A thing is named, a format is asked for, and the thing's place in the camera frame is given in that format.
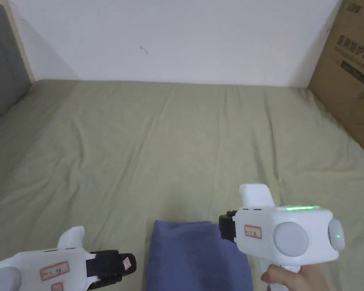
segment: green led light strip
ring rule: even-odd
[[[286,208],[287,211],[306,210],[306,209],[317,209],[317,208],[315,206],[289,207],[289,208]]]

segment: red-bordered label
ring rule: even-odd
[[[124,259],[124,261],[122,261],[123,265],[124,265],[124,269],[125,271],[127,271],[129,268],[131,268],[131,262],[130,259],[127,257]]]
[[[262,229],[258,226],[246,225],[244,226],[246,236],[256,239],[262,239]]]
[[[42,281],[46,281],[56,276],[68,273],[69,271],[69,263],[67,261],[64,261],[62,263],[54,264],[52,266],[41,269],[40,278],[42,279]]]
[[[51,291],[63,291],[63,284],[62,283],[56,283],[53,286],[51,286]]]

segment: gray round button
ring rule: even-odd
[[[17,269],[0,268],[0,291],[18,291],[21,284],[22,277]]]
[[[328,230],[331,247],[336,251],[343,250],[345,248],[345,237],[341,222],[338,219],[332,219],[329,222]]]
[[[284,222],[274,230],[274,243],[283,255],[298,257],[308,249],[309,238],[305,229],[299,224]]]

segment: bed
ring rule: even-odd
[[[240,184],[266,183],[277,204],[332,210],[347,247],[323,271],[332,291],[364,290],[364,150],[308,90],[41,80],[9,107],[0,260],[83,225],[89,251],[137,258],[135,274],[103,290],[145,290],[155,220],[216,222],[240,207]]]

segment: folded blue towel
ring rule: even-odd
[[[252,291],[246,255],[217,224],[155,221],[147,291]]]

